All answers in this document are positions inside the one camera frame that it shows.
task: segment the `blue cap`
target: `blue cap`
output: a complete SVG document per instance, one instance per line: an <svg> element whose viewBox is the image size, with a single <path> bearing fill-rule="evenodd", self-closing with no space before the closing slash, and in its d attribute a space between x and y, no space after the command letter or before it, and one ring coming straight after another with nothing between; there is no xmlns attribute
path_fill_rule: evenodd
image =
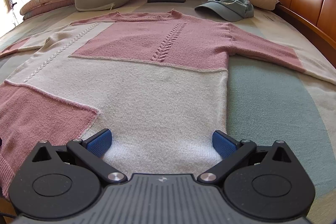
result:
<svg viewBox="0 0 336 224"><path fill-rule="evenodd" d="M254 8L249 0L208 0L208 2L195 7L206 7L230 22L243 18L254 17Z"/></svg>

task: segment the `blue gripper pad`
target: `blue gripper pad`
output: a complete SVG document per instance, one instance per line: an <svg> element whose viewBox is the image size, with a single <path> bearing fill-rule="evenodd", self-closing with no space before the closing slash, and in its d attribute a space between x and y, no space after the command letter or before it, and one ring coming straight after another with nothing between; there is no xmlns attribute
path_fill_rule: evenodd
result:
<svg viewBox="0 0 336 224"><path fill-rule="evenodd" d="M112 132L105 128L83 141L83 146L100 158L112 145Z"/></svg>
<svg viewBox="0 0 336 224"><path fill-rule="evenodd" d="M225 133L216 130L212 134L212 146L224 159L234 153L240 147L240 143Z"/></svg>

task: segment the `pink sleeve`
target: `pink sleeve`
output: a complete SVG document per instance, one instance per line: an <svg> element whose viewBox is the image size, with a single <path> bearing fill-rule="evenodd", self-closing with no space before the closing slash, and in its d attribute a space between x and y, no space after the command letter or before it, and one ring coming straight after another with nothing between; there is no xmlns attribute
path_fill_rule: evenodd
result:
<svg viewBox="0 0 336 224"><path fill-rule="evenodd" d="M305 72L294 49L245 32L232 23L229 23L229 26L231 35L230 55L239 54Z"/></svg>

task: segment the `metal screw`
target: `metal screw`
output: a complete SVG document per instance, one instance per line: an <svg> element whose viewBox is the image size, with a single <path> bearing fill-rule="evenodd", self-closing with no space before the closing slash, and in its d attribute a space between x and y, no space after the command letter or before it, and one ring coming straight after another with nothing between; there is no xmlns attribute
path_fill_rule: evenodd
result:
<svg viewBox="0 0 336 224"><path fill-rule="evenodd" d="M113 173L110 173L107 178L109 180L112 180L112 181L120 181L122 180L123 178L125 177L124 174L122 173L119 173L119 172L113 172Z"/></svg>
<svg viewBox="0 0 336 224"><path fill-rule="evenodd" d="M213 173L203 173L200 175L201 180L203 181L214 181L217 176Z"/></svg>

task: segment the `cap brim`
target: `cap brim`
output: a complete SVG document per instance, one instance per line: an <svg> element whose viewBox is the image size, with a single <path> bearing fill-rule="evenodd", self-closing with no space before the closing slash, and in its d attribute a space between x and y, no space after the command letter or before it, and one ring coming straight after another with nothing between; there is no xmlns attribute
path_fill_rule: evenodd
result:
<svg viewBox="0 0 336 224"><path fill-rule="evenodd" d="M221 16L222 18L230 22L236 22L236 21L243 19L243 17L238 15L236 12L216 2L207 2L207 3L204 3L202 5L195 7L195 9L199 7L209 8L212 11L214 11L216 14L218 14L219 16Z"/></svg>

